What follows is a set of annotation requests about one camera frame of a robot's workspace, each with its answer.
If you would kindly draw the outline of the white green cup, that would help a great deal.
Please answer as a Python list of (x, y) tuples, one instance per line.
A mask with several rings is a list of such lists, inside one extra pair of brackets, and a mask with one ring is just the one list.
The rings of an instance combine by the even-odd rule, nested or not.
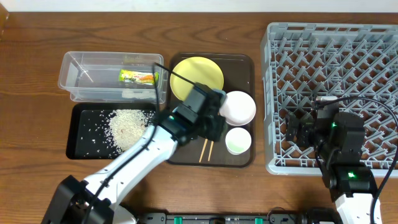
[(229, 130), (225, 137), (227, 150), (232, 155), (240, 155), (246, 152), (252, 143), (249, 131), (244, 128), (233, 128)]

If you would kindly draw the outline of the white tissue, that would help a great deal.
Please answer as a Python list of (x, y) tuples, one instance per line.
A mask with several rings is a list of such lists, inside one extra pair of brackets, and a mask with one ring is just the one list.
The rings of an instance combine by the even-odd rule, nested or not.
[(156, 97), (154, 90), (136, 91), (133, 89), (125, 89), (122, 91), (122, 98), (133, 100), (154, 100)]

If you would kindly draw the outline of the green snack wrapper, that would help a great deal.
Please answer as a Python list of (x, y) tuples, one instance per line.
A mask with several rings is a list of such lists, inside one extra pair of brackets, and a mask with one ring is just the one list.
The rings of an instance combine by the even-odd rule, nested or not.
[(148, 73), (132, 70), (120, 70), (119, 81), (140, 85), (153, 85), (159, 79), (159, 72)]

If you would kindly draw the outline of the white rice pile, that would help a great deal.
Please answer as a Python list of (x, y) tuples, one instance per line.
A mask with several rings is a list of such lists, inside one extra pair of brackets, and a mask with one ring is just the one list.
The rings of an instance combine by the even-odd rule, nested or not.
[(76, 151), (84, 158), (115, 158), (133, 146), (146, 131), (152, 110), (84, 110)]

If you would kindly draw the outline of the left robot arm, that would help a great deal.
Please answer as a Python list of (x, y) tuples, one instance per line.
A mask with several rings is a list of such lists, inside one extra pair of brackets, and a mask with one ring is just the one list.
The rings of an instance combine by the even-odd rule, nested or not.
[(137, 223), (121, 202), (179, 146), (197, 137), (219, 141), (226, 127), (219, 113), (225, 99), (223, 90), (194, 84), (174, 110), (156, 112), (140, 140), (106, 167), (82, 181), (72, 175), (62, 180), (43, 223)]

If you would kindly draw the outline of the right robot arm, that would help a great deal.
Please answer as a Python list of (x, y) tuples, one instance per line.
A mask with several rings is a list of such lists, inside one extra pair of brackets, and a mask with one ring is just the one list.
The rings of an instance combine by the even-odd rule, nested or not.
[(310, 214), (307, 223), (381, 223), (377, 185), (370, 168), (360, 162), (365, 137), (359, 116), (337, 109), (318, 110), (316, 118), (286, 116), (285, 138), (299, 147), (312, 147), (325, 187), (337, 214), (331, 217)]

